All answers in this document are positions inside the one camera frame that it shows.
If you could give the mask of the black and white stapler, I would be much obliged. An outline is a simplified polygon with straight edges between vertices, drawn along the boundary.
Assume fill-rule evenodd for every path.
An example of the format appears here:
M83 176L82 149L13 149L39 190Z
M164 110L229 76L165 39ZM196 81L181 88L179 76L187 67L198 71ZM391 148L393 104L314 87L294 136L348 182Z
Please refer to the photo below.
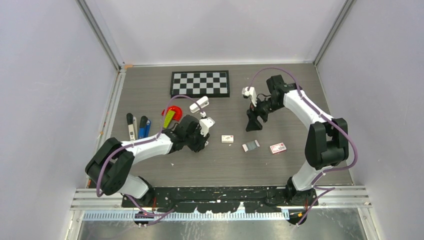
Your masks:
M126 122L128 127L129 138L131 141L135 141L138 138L137 133L137 119L132 113L126 114Z

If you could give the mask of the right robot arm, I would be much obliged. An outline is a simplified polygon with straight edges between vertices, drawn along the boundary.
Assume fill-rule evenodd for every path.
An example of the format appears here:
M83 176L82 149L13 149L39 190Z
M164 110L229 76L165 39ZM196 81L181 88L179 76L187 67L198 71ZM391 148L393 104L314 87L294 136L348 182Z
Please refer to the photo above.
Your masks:
M282 108L292 111L304 124L308 133L305 143L305 162L300 170L287 180L283 191L286 203L299 205L312 197L313 182L325 170L330 170L349 156L349 142L344 136L348 124L343 118L333 118L311 102L296 83L286 83L281 75L266 80L269 95L263 100L252 86L242 89L242 95L250 99L246 111L247 132L260 131L268 115Z

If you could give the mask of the blue stapler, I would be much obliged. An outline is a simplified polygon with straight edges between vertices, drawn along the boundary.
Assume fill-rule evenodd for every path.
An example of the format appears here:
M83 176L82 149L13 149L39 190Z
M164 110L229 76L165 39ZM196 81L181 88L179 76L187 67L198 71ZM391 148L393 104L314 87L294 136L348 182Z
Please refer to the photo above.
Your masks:
M138 139L147 138L149 136L151 121L147 116L143 115L140 118L138 125Z

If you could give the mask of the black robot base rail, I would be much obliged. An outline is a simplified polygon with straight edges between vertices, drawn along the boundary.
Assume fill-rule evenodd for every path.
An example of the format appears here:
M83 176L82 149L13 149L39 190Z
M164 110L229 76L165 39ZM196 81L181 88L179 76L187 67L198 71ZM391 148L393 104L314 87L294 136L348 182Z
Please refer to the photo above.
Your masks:
M202 214L212 212L277 213L282 207L295 207L305 211L316 205L314 189L292 193L284 186L219 186L219 187L154 187L141 199L131 201L125 196L122 207L153 207L158 213Z

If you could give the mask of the green lego brick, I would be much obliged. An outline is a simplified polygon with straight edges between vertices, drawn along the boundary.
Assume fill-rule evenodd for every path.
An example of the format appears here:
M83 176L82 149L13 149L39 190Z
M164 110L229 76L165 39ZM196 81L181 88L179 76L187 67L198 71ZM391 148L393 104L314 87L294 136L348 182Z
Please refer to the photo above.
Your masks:
M162 125L162 127L164 128L164 129L167 129L168 128L168 126L170 125L170 123L172 122L172 120L173 120L173 118L174 118L174 115L176 114L176 112L175 111L173 111L173 110L168 110L167 112L166 112L166 114L164 115L164 120L163 120L163 125Z

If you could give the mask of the red white staple box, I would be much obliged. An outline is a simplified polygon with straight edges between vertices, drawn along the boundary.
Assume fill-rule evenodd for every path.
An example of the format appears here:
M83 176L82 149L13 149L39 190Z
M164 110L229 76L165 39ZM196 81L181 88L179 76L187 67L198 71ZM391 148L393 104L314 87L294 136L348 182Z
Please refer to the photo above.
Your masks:
M283 142L273 144L269 147L270 152L274 154L279 154L287 150L286 145Z

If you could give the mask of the checkerboard calibration board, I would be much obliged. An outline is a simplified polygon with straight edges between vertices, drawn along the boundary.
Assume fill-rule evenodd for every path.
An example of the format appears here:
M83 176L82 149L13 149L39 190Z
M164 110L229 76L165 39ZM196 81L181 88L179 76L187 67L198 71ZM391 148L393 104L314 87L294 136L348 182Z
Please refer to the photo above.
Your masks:
M185 95L190 98L228 98L231 95L229 71L173 71L169 94L171 97Z

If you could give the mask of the red arch toy block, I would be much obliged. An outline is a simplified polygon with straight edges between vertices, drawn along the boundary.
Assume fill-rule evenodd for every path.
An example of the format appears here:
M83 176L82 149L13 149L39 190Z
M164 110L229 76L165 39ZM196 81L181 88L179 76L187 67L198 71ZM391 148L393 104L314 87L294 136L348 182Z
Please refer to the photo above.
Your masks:
M173 121L177 121L179 122L183 116L183 111L180 107L176 106L176 105L172 105L170 107L167 108L167 110L163 110L161 115L165 116L165 114L167 113L168 110L173 110L175 111L175 115L173 117Z

